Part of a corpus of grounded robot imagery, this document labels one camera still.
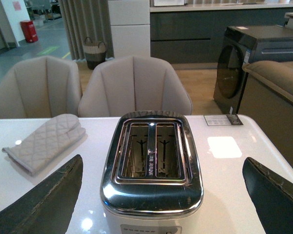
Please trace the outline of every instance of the green floor marking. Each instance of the green floor marking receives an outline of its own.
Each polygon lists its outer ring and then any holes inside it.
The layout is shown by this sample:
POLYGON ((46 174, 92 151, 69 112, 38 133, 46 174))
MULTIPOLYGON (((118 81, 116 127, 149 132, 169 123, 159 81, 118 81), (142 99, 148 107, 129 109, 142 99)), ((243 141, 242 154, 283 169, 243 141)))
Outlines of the green floor marking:
POLYGON ((51 54, 53 51, 55 51, 58 48, 59 48, 59 46, 49 46, 48 48, 39 52, 37 55, 48 55, 48 54, 51 54))

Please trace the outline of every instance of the curtain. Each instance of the curtain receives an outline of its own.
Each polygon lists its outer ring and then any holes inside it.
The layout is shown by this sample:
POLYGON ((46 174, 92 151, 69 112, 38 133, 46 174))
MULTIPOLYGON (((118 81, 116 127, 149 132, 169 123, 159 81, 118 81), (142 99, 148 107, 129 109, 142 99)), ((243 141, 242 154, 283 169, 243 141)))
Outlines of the curtain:
POLYGON ((104 41, 106 57, 113 56, 107 0, 59 0, 69 50, 73 60, 84 59, 86 37, 104 41))

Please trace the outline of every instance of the white glossy countertop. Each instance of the white glossy countertop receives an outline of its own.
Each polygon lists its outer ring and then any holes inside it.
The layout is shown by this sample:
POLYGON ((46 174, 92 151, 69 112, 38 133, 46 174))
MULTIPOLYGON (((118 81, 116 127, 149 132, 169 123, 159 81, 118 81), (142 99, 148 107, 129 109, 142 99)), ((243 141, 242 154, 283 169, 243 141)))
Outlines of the white glossy countertop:
POLYGON ((185 6, 150 7, 150 12, 178 12, 178 11, 212 11, 212 10, 243 10, 243 9, 265 9, 265 8, 287 8, 293 7, 293 0, 266 0, 256 1, 257 4, 243 3, 201 3, 188 4, 185 6))
MULTIPOLYGON (((242 126, 208 126, 203 116, 187 116, 204 186, 203 204, 194 224, 196 233, 265 233, 242 176, 242 166, 247 157, 256 159, 293 183, 293 169, 258 125, 249 117, 239 117, 244 124, 242 126)), ((0 120, 0 211, 80 154, 84 162, 83 180, 67 233, 111 234, 99 189, 118 120, 118 117, 81 118, 80 123, 87 136, 34 177, 15 165, 1 149, 14 146, 16 140, 25 139, 47 119, 0 120), (88 221, 87 228, 83 226, 85 220, 88 221)))

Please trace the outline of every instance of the label card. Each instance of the label card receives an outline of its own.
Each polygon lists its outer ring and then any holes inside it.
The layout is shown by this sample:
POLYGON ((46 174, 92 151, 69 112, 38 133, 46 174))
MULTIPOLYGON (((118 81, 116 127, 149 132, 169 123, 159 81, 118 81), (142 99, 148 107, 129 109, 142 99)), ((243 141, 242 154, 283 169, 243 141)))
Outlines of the label card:
POLYGON ((243 125, 238 115, 204 116, 208 126, 243 125))

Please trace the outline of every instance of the kitchen cabinet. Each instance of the kitchen cabinet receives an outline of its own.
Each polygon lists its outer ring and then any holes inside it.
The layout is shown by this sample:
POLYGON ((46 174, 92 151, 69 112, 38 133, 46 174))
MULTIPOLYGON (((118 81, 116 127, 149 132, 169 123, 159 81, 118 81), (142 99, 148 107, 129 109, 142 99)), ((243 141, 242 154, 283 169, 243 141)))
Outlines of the kitchen cabinet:
POLYGON ((151 56, 170 63, 216 63, 228 26, 284 25, 293 8, 151 12, 151 56))

